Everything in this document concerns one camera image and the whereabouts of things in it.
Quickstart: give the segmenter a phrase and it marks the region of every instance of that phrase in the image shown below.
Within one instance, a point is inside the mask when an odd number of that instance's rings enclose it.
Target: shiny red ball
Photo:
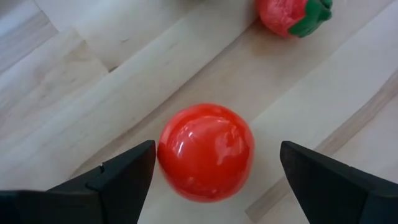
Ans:
[[[177,113],[164,128],[157,158],[169,184],[196,202],[234,195],[251,169],[254,139],[237,114],[213,104]]]

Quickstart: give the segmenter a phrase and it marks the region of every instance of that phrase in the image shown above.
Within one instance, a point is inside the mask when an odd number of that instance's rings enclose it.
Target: red ball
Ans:
[[[200,104],[167,123],[157,158],[177,193],[196,202],[216,202],[242,188],[253,153],[254,139],[242,118],[222,106]]]

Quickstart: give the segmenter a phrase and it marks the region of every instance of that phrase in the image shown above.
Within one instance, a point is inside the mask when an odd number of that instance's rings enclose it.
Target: black plastic jaw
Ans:
[[[283,142],[280,160],[311,224],[398,223],[398,185]]]
[[[137,223],[155,157],[146,141],[46,192],[0,191],[0,223]]]

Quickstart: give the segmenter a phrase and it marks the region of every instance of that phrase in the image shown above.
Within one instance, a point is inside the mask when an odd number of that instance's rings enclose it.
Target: wooden floor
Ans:
[[[307,223],[283,140],[398,182],[397,19],[395,0],[335,0],[316,32],[284,40],[250,0],[3,0],[0,189],[49,189],[213,102],[254,133],[247,184],[193,203],[156,168],[139,223]]]

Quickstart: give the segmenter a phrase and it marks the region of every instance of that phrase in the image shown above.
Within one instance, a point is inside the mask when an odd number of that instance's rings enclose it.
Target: gap between planks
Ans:
[[[314,150],[326,156],[332,156],[360,131],[377,113],[398,94],[398,70],[396,70],[381,89],[352,117],[321,142]],[[289,192],[290,185],[286,177],[279,179],[267,192],[261,195],[246,210],[246,214],[257,223]]]

